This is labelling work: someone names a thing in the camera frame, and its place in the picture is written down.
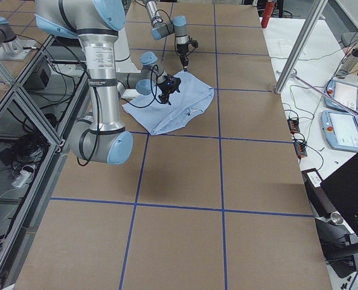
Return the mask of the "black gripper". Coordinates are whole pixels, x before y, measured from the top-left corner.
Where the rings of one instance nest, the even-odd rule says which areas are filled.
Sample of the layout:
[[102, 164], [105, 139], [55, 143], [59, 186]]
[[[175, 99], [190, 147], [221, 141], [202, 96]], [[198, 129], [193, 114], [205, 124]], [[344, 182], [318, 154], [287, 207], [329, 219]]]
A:
[[165, 77], [165, 80], [159, 84], [159, 89], [161, 94], [159, 99], [161, 103], [171, 105], [169, 96], [174, 92], [180, 92], [179, 85], [181, 84], [181, 79], [178, 77]]
[[180, 62], [181, 65], [184, 69], [184, 71], [188, 70], [188, 53], [189, 53], [189, 43], [185, 42], [185, 43], [176, 43], [176, 52], [177, 55], [180, 57]]

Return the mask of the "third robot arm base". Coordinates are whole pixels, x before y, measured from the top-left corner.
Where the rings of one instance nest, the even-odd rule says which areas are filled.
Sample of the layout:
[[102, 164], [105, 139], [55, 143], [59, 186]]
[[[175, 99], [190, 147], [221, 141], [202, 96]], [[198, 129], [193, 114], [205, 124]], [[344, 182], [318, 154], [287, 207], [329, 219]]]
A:
[[35, 40], [22, 40], [14, 32], [6, 18], [0, 16], [0, 59], [24, 60], [31, 50], [35, 50]]

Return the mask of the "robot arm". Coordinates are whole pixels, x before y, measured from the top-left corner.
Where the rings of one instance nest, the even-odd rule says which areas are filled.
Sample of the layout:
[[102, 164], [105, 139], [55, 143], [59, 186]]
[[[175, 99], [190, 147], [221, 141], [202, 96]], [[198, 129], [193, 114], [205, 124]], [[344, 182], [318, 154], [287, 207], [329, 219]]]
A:
[[126, 14], [122, 1], [36, 1], [37, 26], [54, 36], [78, 39], [86, 58], [92, 109], [70, 132], [71, 150], [79, 160], [123, 164], [133, 136], [120, 117], [120, 73], [115, 54], [127, 51]]
[[152, 25], [152, 36], [154, 40], [163, 39], [171, 34], [174, 35], [174, 47], [176, 54], [179, 56], [183, 70], [188, 69], [189, 46], [197, 48], [197, 42], [193, 43], [192, 38], [188, 34], [187, 19], [185, 16], [176, 16], [173, 20], [168, 19], [164, 22], [159, 14], [160, 9], [157, 7], [156, 1], [142, 1], [149, 15]]

